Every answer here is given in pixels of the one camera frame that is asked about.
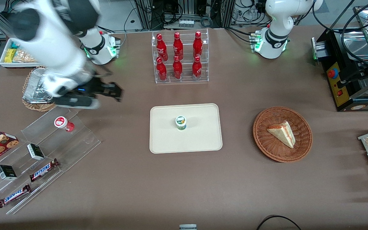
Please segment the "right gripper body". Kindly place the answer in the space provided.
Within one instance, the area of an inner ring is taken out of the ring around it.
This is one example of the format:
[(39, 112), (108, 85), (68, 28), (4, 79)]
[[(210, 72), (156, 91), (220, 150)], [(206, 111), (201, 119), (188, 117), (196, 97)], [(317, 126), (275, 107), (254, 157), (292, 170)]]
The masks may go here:
[(54, 98), (63, 97), (65, 94), (77, 90), (82, 86), (96, 88), (107, 84), (101, 78), (95, 77), (91, 72), (81, 71), (66, 75), (59, 72), (47, 71), (45, 73), (45, 88)]

